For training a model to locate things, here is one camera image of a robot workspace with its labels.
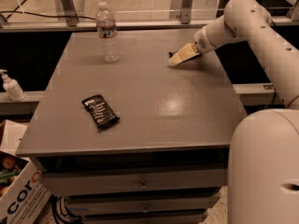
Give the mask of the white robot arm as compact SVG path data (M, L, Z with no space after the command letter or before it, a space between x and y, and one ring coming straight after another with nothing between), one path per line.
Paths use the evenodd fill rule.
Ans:
M243 119L228 163L228 224L299 224L299 50L270 27L256 0L230 0L221 17L170 55L173 66L248 42L284 104Z

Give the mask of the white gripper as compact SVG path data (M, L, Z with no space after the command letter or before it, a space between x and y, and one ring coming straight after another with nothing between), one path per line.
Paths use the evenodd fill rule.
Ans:
M194 35L194 44L189 43L173 53L168 60L172 66L188 61L200 53L208 53L225 44L227 28L224 23L210 23Z

